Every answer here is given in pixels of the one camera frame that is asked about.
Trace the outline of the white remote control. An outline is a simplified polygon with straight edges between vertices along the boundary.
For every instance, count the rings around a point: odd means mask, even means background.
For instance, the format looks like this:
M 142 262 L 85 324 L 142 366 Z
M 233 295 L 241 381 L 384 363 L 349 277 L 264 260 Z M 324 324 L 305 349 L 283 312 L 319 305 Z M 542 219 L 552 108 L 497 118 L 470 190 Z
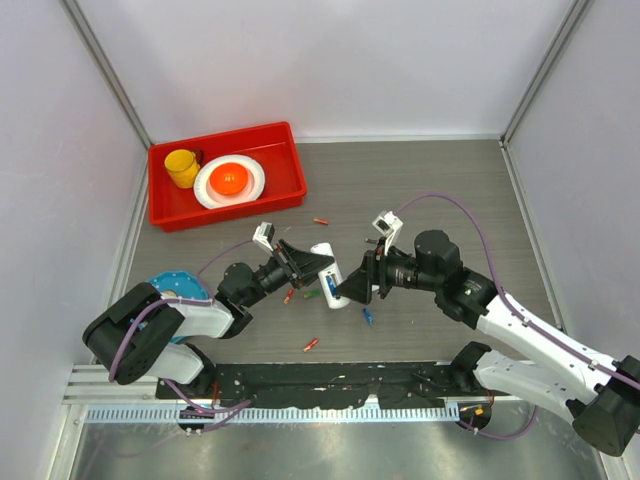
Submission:
M 335 258 L 333 249 L 328 242 L 318 243 L 311 247 L 310 251 L 314 254 Z M 318 273 L 319 283 L 327 305 L 332 310 L 338 310 L 346 307 L 350 300 L 337 294 L 336 288 L 343 281 L 341 271 L 333 261 L 331 265 Z

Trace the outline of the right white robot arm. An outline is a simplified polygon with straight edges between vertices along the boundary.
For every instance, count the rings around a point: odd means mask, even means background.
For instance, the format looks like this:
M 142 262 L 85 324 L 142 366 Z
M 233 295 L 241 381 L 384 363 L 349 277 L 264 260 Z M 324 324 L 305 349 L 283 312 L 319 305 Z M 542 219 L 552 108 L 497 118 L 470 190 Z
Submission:
M 569 423 L 590 446 L 621 456 L 639 432 L 639 361 L 622 360 L 570 338 L 517 303 L 487 277 L 464 266 L 457 245 L 439 230 L 420 233 L 407 254 L 383 246 L 336 291 L 361 304 L 394 287 L 431 292 L 450 319 L 525 356 L 516 361 L 471 342 L 455 357 L 451 380 L 465 395 L 481 388 L 519 397 Z

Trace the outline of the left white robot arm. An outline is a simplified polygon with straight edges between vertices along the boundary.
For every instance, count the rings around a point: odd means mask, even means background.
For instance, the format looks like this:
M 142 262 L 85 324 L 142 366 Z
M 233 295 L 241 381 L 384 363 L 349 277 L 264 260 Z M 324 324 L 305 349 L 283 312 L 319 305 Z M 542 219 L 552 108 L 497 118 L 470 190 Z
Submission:
M 82 342 L 121 386 L 152 376 L 188 398 L 205 397 L 215 367 L 187 340 L 231 339 L 251 322 L 248 309 L 282 287 L 299 289 L 335 263 L 332 255 L 277 243 L 266 264 L 236 262 L 224 271 L 216 294 L 204 300 L 165 296 L 141 282 L 111 305 L 82 334 Z

